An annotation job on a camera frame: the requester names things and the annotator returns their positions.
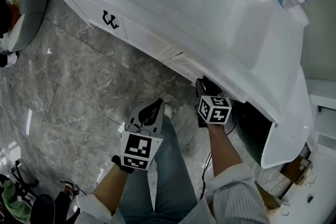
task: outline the bottle label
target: bottle label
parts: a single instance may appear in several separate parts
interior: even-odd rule
[[[284,2],[282,3],[284,8],[292,8],[299,4],[300,4],[299,0],[284,0]]]

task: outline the green cloth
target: green cloth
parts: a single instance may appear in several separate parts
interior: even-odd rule
[[[23,201],[18,201],[15,195],[15,185],[12,181],[5,182],[2,198],[9,213],[18,221],[29,224],[31,208]]]

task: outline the white shoe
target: white shoe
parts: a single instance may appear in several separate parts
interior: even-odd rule
[[[170,105],[166,104],[164,106],[164,114],[171,120],[173,115],[173,109]]]
[[[7,56],[7,65],[6,65],[6,67],[9,67],[9,66],[15,64],[16,61],[17,61],[17,55],[16,55],[16,53],[8,55]]]

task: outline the bathroom vanity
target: bathroom vanity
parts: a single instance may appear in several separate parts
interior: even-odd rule
[[[308,19],[277,0],[64,0],[89,25],[188,78],[207,76],[226,96],[272,122],[261,166],[293,160],[311,109],[300,58]]]

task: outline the cabinet door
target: cabinet door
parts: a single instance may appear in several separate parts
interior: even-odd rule
[[[122,18],[111,7],[103,7],[89,0],[72,0],[88,17],[88,22],[113,35],[127,40]]]
[[[125,18],[123,23],[129,43],[159,61],[167,59],[163,55],[172,49],[169,43]]]
[[[164,64],[192,82],[196,82],[196,79],[202,78],[204,75],[184,53],[169,59]]]

